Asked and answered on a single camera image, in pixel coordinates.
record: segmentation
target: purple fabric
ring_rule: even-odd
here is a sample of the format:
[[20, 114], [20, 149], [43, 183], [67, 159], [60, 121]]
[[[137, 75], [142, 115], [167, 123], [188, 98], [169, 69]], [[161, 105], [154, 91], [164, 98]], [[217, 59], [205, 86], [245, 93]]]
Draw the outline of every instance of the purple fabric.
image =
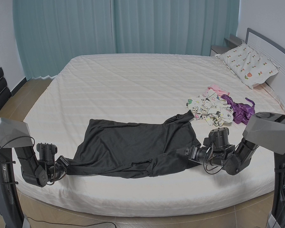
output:
[[247, 125], [251, 115], [255, 113], [255, 103], [252, 100], [245, 98], [247, 101], [252, 103], [252, 106], [243, 103], [235, 103], [232, 98], [228, 95], [222, 95], [222, 99], [225, 99], [233, 109], [233, 120], [236, 124], [244, 123]]

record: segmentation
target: black baseboard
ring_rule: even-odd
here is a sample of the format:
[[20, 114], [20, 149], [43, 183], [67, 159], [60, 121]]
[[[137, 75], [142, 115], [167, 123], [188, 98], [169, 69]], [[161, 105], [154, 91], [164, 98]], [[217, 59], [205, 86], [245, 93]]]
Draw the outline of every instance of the black baseboard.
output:
[[24, 78], [23, 80], [21, 80], [21, 82], [19, 84], [16, 85], [16, 87], [11, 91], [11, 95], [14, 96], [17, 91], [26, 83], [26, 78]]

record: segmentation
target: wall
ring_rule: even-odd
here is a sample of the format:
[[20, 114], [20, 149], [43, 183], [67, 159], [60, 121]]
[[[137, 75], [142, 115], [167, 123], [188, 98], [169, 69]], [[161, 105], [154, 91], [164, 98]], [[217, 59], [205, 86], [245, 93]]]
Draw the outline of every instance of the wall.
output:
[[240, 0], [236, 35], [242, 40], [247, 27], [285, 48], [285, 0]]
[[14, 33], [13, 0], [0, 0], [0, 67], [11, 91], [25, 77]]

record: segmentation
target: pink garment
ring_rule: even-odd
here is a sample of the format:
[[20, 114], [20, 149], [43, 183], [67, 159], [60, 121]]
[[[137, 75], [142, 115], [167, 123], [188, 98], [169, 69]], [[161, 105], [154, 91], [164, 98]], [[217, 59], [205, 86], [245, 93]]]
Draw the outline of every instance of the pink garment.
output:
[[218, 94], [218, 96], [230, 94], [229, 92], [222, 90], [218, 85], [212, 84], [208, 87], [208, 89], [206, 89], [205, 93], [203, 93], [204, 97], [207, 97], [207, 93], [210, 89], [214, 90]]

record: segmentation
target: white cartoon print garment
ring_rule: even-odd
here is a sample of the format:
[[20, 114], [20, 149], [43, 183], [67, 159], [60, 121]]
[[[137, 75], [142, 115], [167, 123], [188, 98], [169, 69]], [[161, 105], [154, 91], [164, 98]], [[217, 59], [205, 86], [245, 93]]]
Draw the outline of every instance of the white cartoon print garment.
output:
[[218, 94], [210, 89], [206, 97], [190, 97], [187, 103], [187, 110], [191, 110], [195, 120], [204, 119], [209, 125], [217, 127], [224, 123], [233, 121], [233, 109], [226, 100], [220, 98]]

